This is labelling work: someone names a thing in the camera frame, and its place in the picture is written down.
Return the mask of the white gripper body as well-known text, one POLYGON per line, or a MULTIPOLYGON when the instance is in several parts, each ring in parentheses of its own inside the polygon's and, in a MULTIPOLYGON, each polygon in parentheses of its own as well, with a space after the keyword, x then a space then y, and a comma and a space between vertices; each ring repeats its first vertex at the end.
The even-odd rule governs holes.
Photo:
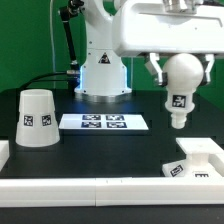
POLYGON ((127 0, 113 18, 112 46, 123 57, 224 54, 224 7, 199 5, 195 14, 173 13, 162 0, 127 0))

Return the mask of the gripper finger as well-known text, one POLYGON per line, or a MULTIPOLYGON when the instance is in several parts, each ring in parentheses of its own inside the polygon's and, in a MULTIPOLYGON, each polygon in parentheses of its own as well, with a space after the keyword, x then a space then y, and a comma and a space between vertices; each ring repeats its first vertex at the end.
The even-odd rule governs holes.
POLYGON ((159 61, 160 56, 158 53, 148 53, 145 56, 145 67, 154 77, 155 83, 160 87, 164 87, 167 85, 167 74, 163 72, 159 61))
POLYGON ((203 78, 201 85, 208 85, 211 82, 211 70, 213 68, 215 57, 213 54, 204 54, 199 57, 203 68, 203 78))

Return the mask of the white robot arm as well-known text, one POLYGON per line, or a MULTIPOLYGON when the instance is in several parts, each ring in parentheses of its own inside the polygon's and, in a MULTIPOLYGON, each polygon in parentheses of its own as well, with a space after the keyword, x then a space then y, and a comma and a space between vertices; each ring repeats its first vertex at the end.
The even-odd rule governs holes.
POLYGON ((78 95, 106 101, 129 95, 124 57, 144 57, 157 84, 165 86, 168 74, 160 58, 190 54, 209 82, 214 57, 224 56, 224 6, 205 0, 112 0, 111 15, 104 0, 82 1, 87 50, 78 95))

